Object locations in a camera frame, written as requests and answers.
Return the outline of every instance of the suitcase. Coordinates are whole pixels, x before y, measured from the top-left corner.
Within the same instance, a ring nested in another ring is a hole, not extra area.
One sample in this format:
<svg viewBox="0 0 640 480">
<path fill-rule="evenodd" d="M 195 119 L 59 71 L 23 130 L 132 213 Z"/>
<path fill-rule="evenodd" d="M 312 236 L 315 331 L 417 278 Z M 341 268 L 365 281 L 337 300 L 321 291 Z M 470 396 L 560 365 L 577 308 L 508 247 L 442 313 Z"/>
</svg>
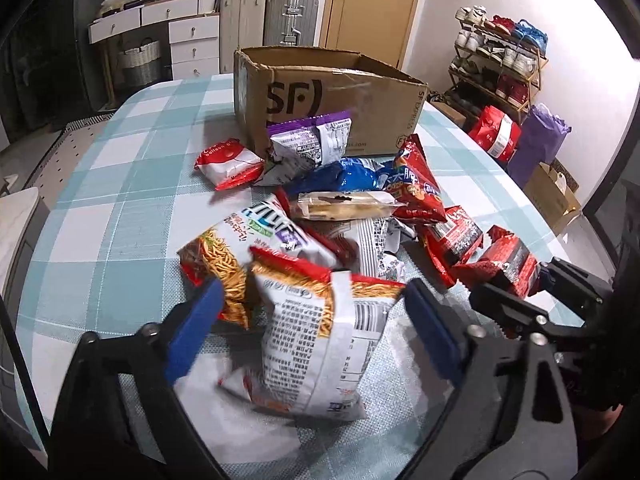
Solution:
<svg viewBox="0 0 640 480">
<path fill-rule="evenodd" d="M 220 73 L 234 71 L 234 52 L 262 46 L 265 0 L 220 0 Z"/>
<path fill-rule="evenodd" d="M 318 0 L 267 0 L 265 46 L 313 46 Z"/>
</svg>

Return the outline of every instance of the light blue checkered tablecloth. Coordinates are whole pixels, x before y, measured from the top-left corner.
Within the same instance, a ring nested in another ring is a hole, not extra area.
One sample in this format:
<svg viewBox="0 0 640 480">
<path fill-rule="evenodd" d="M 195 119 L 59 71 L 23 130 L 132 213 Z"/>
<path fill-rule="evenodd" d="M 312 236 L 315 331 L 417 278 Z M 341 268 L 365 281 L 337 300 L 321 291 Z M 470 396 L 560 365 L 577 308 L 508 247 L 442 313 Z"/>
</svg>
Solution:
<svg viewBox="0 0 640 480">
<path fill-rule="evenodd" d="M 521 190 L 445 116 L 425 105 L 417 131 L 446 205 L 463 206 L 484 231 L 493 224 L 514 231 L 541 260 L 566 259 Z M 176 250 L 263 196 L 250 188 L 215 193 L 193 171 L 201 150 L 230 136 L 242 139 L 231 75 L 161 83 L 124 103 L 76 167 L 34 250 L 18 314 L 18 338 L 49 424 L 79 336 L 131 334 L 162 320 L 185 299 Z M 399 256 L 411 278 L 421 275 L 412 259 L 420 259 L 417 246 Z M 544 294 L 536 303 L 553 320 L 576 322 Z M 457 284 L 444 301 L 477 321 L 467 295 Z M 257 414 L 221 392 L 223 374 L 259 357 L 260 335 L 223 324 L 215 330 L 176 391 L 232 478 L 392 478 L 450 391 L 401 303 L 360 384 L 369 418 L 351 424 Z M 147 437 L 141 430 L 140 439 Z"/>
</svg>

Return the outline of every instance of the door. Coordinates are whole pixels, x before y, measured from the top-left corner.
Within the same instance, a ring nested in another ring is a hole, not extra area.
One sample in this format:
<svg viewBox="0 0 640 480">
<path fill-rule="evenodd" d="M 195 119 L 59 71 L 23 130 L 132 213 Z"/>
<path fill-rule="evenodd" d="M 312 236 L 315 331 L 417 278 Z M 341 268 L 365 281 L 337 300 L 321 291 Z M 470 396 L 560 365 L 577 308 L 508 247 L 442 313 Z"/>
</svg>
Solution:
<svg viewBox="0 0 640 480">
<path fill-rule="evenodd" d="M 333 0 L 326 47 L 398 66 L 413 6 L 414 0 Z"/>
</svg>

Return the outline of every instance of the cardboard box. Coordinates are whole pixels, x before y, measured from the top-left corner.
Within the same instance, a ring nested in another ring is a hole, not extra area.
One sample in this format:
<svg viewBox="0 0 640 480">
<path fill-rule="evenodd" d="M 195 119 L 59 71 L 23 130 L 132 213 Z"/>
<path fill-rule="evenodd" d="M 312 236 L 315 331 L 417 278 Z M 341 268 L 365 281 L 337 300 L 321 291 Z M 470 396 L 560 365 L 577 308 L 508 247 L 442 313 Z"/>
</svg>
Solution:
<svg viewBox="0 0 640 480">
<path fill-rule="evenodd" d="M 540 163 L 527 182 L 524 193 L 558 236 L 580 214 L 580 203 L 568 187 L 562 194 L 556 186 L 556 178 L 556 170 Z"/>
<path fill-rule="evenodd" d="M 441 111 L 445 117 L 449 118 L 449 120 L 454 123 L 457 127 L 462 128 L 465 125 L 466 117 L 461 114 L 459 111 L 454 110 L 446 103 L 431 103 L 434 108 L 437 108 Z"/>
<path fill-rule="evenodd" d="M 347 155 L 393 154 L 414 132 L 427 85 L 357 52 L 262 46 L 236 50 L 236 119 L 264 156 L 267 126 L 349 110 Z"/>
</svg>

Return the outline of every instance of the drawer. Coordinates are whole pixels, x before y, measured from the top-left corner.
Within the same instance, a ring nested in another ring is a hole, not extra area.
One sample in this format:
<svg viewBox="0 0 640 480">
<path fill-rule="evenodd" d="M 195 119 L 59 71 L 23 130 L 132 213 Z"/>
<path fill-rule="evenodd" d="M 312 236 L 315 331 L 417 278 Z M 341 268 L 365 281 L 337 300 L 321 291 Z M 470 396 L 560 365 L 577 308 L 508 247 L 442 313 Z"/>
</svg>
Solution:
<svg viewBox="0 0 640 480">
<path fill-rule="evenodd" d="M 198 14 L 209 14 L 213 12 L 216 0 L 198 0 Z"/>
<path fill-rule="evenodd" d="M 199 59 L 197 61 L 185 61 L 171 65 L 174 81 L 177 79 L 190 79 L 192 77 L 205 77 L 220 73 L 220 60 L 217 57 Z"/>
<path fill-rule="evenodd" d="M 209 57 L 220 57 L 218 38 L 183 41 L 181 43 L 174 43 L 171 46 L 172 63 L 208 59 Z"/>
<path fill-rule="evenodd" d="M 217 38 L 219 35 L 219 16 L 203 16 L 169 22 L 169 43 Z"/>
<path fill-rule="evenodd" d="M 89 25 L 89 43 L 140 27 L 140 7 L 122 10 Z"/>
<path fill-rule="evenodd" d="M 142 24 L 196 16 L 198 0 L 164 0 L 142 7 Z"/>
</svg>

